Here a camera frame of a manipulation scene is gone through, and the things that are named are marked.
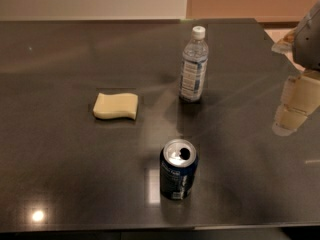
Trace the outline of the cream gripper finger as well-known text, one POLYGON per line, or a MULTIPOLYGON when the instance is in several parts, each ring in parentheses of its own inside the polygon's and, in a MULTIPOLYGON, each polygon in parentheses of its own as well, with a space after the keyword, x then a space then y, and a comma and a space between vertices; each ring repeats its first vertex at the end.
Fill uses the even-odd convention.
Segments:
POLYGON ((286 54, 292 51, 295 29, 290 30, 280 40, 273 44, 271 50, 275 53, 286 54))
POLYGON ((320 106, 320 72, 304 70, 297 76, 289 76, 280 101, 272 130, 284 137, 296 132, 320 106))

